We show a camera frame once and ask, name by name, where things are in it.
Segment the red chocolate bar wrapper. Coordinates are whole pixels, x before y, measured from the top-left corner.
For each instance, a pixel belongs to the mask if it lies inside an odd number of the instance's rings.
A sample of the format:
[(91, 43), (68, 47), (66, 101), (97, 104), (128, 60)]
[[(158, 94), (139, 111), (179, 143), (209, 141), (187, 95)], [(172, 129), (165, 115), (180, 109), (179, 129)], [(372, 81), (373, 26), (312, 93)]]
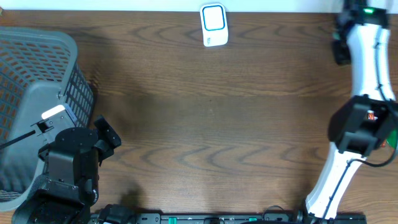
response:
[[(369, 110), (368, 111), (368, 120), (377, 120), (377, 116), (375, 116), (374, 111)], [(383, 140), (381, 147), (386, 147), (387, 141)]]

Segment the green lid jar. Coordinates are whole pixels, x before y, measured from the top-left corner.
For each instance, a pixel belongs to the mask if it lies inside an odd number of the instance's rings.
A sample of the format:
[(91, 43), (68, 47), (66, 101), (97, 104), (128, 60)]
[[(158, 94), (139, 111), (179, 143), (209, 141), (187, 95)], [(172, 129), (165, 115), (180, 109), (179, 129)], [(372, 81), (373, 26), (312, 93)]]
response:
[(397, 130), (394, 129), (387, 137), (386, 143), (393, 149), (397, 148)]

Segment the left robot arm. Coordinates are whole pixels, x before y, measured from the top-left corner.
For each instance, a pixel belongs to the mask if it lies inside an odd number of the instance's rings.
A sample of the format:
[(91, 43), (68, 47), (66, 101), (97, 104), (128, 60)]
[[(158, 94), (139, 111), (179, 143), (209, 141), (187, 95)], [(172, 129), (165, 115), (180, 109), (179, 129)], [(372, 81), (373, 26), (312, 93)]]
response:
[(99, 199), (102, 162), (121, 145), (116, 131), (99, 115), (94, 129), (77, 127), (76, 116), (64, 106), (46, 111), (33, 133), (48, 141), (37, 156), (44, 172), (12, 216), (13, 223), (135, 223), (136, 214), (120, 205), (99, 213), (90, 208)]

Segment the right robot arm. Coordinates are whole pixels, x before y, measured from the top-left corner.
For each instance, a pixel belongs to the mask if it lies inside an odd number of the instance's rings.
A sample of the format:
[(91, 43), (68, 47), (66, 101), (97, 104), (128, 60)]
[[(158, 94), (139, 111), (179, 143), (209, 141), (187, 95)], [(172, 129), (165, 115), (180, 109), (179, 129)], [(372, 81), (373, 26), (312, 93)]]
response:
[(326, 163), (294, 223), (365, 223), (362, 215), (340, 218), (338, 206), (361, 165), (385, 167), (397, 157), (397, 146), (384, 162), (368, 162), (390, 134), (397, 133), (397, 101), (389, 77), (389, 15), (369, 1), (344, 1), (335, 21), (333, 56), (350, 64), (350, 99), (331, 117)]

